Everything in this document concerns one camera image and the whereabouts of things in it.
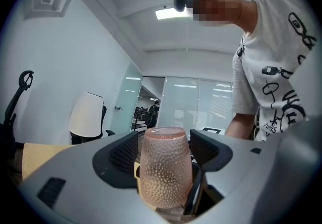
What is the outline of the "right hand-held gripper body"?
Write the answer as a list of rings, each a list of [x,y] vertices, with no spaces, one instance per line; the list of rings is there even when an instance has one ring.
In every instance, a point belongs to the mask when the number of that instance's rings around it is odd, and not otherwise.
[[[207,132],[211,132],[211,133],[220,134],[220,135],[225,134],[225,129],[222,129],[222,128],[203,127],[202,130],[207,131]]]

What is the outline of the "black office chair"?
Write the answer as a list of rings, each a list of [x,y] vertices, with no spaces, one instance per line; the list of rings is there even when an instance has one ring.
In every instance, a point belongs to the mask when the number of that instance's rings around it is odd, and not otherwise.
[[[101,138],[103,138],[104,135],[109,136],[109,135],[115,134],[113,131],[108,130],[104,127],[106,112],[107,112],[107,107],[105,105],[103,105],[102,116],[101,116],[101,133],[100,133],[100,135],[95,136],[95,137],[84,137],[84,136],[79,136],[79,135],[76,135],[76,134],[70,132],[71,144],[72,145],[82,144],[82,143],[94,141],[97,139],[101,139]]]
[[[19,87],[5,111],[3,124],[0,124],[0,156],[4,159],[13,160],[15,158],[17,147],[14,137],[14,121],[17,115],[14,113],[14,109],[21,94],[30,88],[33,74],[34,72],[31,70],[26,70],[20,74]]]

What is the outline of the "glass partition wall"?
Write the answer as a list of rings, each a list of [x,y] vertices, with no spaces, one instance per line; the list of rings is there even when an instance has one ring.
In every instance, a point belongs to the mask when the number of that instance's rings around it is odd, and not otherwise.
[[[181,127],[187,135],[203,127],[226,130],[233,117],[231,103],[232,83],[166,77],[157,126]]]

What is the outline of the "white shade brass table lamp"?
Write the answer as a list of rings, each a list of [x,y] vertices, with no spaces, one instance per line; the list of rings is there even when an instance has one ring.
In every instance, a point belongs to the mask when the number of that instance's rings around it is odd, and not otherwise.
[[[72,135],[94,138],[102,131],[103,98],[82,92],[72,109],[68,130]]]

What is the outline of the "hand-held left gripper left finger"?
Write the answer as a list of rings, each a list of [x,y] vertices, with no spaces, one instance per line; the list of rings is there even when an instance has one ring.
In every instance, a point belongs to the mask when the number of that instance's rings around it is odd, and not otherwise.
[[[137,136],[126,132],[69,147],[19,191],[49,224],[162,224],[138,194]]]

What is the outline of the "frosted glass door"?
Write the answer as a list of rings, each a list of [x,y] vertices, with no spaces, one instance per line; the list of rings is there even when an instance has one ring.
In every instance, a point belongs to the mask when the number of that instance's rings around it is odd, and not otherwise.
[[[141,72],[133,63],[130,63],[122,80],[116,103],[118,109],[113,119],[113,130],[116,133],[127,132],[131,129],[142,79]]]

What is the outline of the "person's right forearm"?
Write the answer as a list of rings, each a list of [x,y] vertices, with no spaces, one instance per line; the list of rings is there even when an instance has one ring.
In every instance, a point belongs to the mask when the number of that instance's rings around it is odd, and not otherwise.
[[[225,135],[248,140],[255,126],[255,119],[256,115],[236,113],[225,131]]]

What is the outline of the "pink dimpled glass cup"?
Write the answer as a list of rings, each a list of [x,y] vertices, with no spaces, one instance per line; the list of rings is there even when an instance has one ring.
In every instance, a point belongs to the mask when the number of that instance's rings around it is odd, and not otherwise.
[[[157,208],[185,204],[193,185],[193,171],[183,128],[146,130],[139,167],[140,192],[147,203]]]

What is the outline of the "ceiling light panel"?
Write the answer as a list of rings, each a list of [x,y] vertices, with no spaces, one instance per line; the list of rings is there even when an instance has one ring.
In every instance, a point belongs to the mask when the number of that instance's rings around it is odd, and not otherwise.
[[[156,10],[155,14],[158,20],[192,17],[192,15],[187,11],[187,8],[184,8],[182,12],[178,12],[174,8],[165,8],[165,9]]]

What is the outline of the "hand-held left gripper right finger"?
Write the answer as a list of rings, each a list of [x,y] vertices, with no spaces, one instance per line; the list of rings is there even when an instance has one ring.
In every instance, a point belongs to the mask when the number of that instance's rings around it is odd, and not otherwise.
[[[191,224],[319,223],[322,116],[265,142],[191,130],[200,184]]]

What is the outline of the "light wooden table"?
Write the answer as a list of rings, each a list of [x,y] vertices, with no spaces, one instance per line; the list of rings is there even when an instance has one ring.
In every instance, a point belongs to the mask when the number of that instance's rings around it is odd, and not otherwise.
[[[75,196],[112,194],[115,191],[137,188],[137,175],[117,174],[111,169],[107,157],[103,157],[101,161],[103,169],[100,173],[95,172],[93,157],[109,144],[108,139],[79,145],[25,144],[22,159],[23,183],[19,190],[30,196],[36,195],[50,178],[66,181],[62,192]],[[121,187],[123,182],[132,182],[133,185]]]

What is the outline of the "person's white printed t-shirt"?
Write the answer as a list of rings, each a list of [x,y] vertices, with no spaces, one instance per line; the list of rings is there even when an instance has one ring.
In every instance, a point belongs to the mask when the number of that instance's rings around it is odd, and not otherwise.
[[[244,34],[244,54],[233,57],[232,110],[259,116],[257,141],[285,132],[306,117],[291,76],[318,43],[306,0],[255,0],[256,27]]]

